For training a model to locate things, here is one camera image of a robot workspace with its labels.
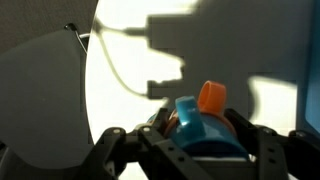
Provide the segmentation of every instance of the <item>blue object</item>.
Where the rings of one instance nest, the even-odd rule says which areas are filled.
[[[315,23],[309,69],[306,119],[320,133],[320,0],[315,2]]]
[[[242,157],[248,153],[219,120],[201,114],[194,97],[176,100],[180,124],[173,128],[170,138],[191,156]]]

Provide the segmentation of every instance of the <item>screw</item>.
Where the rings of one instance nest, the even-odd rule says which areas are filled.
[[[120,129],[113,130],[113,133],[115,133],[115,134],[119,134],[120,132],[121,132]]]
[[[149,131],[150,131],[150,128],[145,127],[145,128],[143,128],[143,131],[144,131],[144,132],[149,132]]]
[[[267,134],[271,134],[272,133],[272,130],[269,129],[269,128],[264,128],[263,131]]]
[[[296,135],[299,136],[299,137],[305,137],[306,136],[306,134],[304,132],[297,132]]]

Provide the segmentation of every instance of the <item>orange cap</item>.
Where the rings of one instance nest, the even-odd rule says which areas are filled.
[[[211,115],[220,114],[226,101],[226,87],[222,84],[207,81],[201,89],[198,106],[200,112]]]

